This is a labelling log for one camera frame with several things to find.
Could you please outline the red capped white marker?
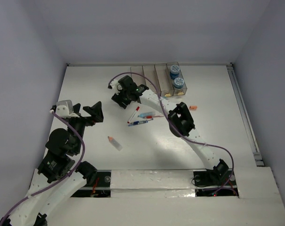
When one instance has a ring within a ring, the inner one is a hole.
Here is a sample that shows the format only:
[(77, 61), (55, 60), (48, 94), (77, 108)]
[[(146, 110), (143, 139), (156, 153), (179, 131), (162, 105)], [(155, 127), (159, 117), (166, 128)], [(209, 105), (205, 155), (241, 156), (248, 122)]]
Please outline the red capped white marker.
[(140, 109), (139, 106), (135, 109), (135, 111), (133, 112), (133, 114), (130, 116), (130, 118), (127, 121), (128, 124), (131, 123), (131, 120), (134, 118), (134, 116), (136, 115), (136, 113), (138, 112), (139, 109)]

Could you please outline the orange highlighter pen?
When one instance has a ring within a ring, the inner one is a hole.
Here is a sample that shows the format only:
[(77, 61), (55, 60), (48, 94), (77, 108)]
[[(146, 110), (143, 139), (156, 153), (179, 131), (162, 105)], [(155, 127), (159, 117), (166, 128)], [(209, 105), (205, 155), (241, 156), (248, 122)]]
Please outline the orange highlighter pen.
[(122, 150), (122, 146), (120, 143), (118, 143), (113, 137), (107, 137), (109, 143), (114, 146), (118, 151)]

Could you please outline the blue tape roll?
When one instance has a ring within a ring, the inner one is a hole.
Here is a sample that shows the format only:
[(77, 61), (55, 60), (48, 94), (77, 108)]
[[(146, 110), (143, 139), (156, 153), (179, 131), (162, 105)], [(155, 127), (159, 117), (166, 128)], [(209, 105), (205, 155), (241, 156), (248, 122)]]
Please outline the blue tape roll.
[(173, 86), (176, 89), (182, 89), (185, 85), (184, 79), (181, 77), (177, 77), (173, 80)]
[(170, 78), (175, 79), (179, 76), (180, 67), (178, 65), (171, 65), (170, 66)]

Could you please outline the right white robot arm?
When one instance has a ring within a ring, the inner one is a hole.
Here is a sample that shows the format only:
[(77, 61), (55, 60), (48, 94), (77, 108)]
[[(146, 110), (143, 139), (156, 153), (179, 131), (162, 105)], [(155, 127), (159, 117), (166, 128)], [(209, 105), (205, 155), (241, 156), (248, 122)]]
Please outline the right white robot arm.
[(130, 103), (137, 102), (162, 113), (172, 134), (183, 139), (203, 162), (209, 185), (222, 185), (227, 178), (229, 166), (212, 151), (212, 145), (206, 144), (199, 136), (187, 105), (184, 102), (175, 104), (162, 98), (149, 87), (143, 84), (138, 86), (130, 76), (125, 73), (123, 75), (119, 80), (113, 78), (109, 81), (108, 88), (115, 91), (112, 100), (124, 109)]

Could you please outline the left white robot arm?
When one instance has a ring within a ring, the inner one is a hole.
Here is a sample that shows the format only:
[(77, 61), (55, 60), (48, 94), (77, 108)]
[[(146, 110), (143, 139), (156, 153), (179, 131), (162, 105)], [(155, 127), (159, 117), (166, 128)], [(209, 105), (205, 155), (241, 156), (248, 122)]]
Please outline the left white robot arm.
[[(83, 109), (88, 116), (82, 116)], [(51, 214), (83, 186), (96, 186), (97, 169), (83, 160), (86, 127), (103, 122), (102, 103), (81, 107), (71, 100), (57, 102), (50, 113), (67, 127), (53, 130), (47, 153), (34, 170), (25, 197), (0, 220), (1, 226), (46, 226)]]

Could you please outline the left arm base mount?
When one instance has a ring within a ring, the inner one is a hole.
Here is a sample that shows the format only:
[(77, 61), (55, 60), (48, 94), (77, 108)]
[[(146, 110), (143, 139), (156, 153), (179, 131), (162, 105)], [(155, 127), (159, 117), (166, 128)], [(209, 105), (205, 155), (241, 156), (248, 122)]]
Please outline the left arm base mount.
[(77, 190), (74, 198), (108, 198), (111, 197), (111, 171), (101, 170), (97, 172), (93, 183), (87, 184)]

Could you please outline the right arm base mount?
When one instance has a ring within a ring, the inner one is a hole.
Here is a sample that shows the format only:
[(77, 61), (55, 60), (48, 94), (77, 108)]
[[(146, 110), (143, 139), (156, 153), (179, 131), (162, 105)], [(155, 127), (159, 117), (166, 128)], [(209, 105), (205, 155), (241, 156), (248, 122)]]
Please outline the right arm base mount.
[(208, 171), (194, 171), (191, 184), (197, 197), (239, 196), (236, 177), (228, 170), (222, 179), (216, 179)]

